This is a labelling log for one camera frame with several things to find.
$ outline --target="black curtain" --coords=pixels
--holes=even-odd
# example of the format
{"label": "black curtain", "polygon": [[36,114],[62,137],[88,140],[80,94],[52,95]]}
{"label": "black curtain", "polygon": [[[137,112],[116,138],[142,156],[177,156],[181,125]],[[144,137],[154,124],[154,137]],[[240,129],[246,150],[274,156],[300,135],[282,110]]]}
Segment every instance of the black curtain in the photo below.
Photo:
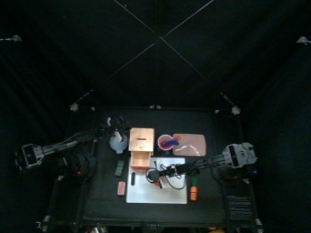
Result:
{"label": "black curtain", "polygon": [[297,46],[242,113],[254,145],[258,216],[265,232],[309,231],[311,47]]}
{"label": "black curtain", "polygon": [[[0,26],[1,37],[14,30]],[[0,231],[34,232],[42,220],[53,185],[48,170],[20,174],[13,152],[22,145],[48,145],[64,138],[69,107],[32,62],[22,43],[0,43]]]}

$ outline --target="red object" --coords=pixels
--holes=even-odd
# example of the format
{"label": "red object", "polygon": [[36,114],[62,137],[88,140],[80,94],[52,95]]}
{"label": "red object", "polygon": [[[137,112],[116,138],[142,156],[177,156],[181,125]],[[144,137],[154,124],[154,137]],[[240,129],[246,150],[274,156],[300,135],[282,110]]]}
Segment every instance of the red object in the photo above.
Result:
{"label": "red object", "polygon": [[196,188],[196,186],[190,186],[190,188],[189,188],[189,199],[197,200],[197,188]]}
{"label": "red object", "polygon": [[125,182],[120,181],[117,184],[117,195],[124,196],[125,194]]}

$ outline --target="cardboard box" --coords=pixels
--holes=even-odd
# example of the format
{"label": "cardboard box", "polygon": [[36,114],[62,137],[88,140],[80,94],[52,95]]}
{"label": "cardboard box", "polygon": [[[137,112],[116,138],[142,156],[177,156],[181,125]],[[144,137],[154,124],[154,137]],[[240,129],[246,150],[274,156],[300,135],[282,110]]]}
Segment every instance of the cardboard box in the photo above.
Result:
{"label": "cardboard box", "polygon": [[130,168],[146,169],[153,155],[154,130],[133,127],[129,131],[128,150],[130,151]]}

